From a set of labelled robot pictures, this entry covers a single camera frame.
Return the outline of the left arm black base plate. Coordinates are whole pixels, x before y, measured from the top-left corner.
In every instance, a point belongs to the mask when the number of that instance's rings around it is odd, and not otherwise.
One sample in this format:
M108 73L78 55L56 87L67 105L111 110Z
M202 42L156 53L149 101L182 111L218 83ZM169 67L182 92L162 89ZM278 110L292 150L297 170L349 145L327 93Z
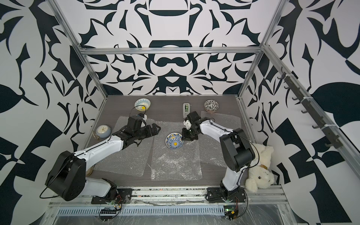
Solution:
M132 192L133 189L131 188L110 189L105 197L94 196L91 200L91 204L128 204L131 201Z

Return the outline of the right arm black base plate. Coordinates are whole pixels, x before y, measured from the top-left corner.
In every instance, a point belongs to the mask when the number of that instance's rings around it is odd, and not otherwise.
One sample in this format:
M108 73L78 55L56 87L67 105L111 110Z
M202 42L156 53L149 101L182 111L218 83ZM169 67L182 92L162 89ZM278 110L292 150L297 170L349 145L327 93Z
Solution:
M208 187L205 199L210 203L244 203L247 197L242 187L237 187L233 191L228 191L224 187Z

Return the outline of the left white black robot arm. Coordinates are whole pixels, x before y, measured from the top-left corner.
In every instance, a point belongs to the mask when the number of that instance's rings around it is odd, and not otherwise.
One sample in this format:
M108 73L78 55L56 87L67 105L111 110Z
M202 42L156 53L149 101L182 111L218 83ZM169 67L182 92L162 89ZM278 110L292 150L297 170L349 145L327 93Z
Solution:
M87 178L86 172L99 161L120 152L137 141L159 134L161 127L157 124L146 125L137 130L126 130L124 127L113 133L108 139L85 150L61 153L49 172L45 185L58 197L72 201L78 196L96 196L106 200L115 200L118 190L116 185L106 179Z

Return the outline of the blue yellow patterned bowl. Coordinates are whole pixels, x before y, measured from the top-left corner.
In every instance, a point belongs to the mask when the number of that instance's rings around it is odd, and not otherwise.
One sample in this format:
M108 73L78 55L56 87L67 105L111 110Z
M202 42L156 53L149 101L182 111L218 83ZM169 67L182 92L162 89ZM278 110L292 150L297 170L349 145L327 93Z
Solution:
M184 141L182 139L182 134L180 133L170 133L165 139L165 145L171 150L179 149L183 146Z

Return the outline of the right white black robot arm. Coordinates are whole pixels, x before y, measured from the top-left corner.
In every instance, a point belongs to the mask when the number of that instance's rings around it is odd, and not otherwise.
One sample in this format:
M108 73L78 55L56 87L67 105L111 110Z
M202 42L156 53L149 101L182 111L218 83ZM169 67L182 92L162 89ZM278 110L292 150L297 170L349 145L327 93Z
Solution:
M198 135L207 135L218 141L224 161L227 165L226 174L220 183L220 193L225 196L234 194L240 187L239 181L243 171L250 168L256 158L251 142L245 137L241 128L230 129L216 124L207 117L200 117L196 111L189 113L184 120L182 129L184 141L198 140Z

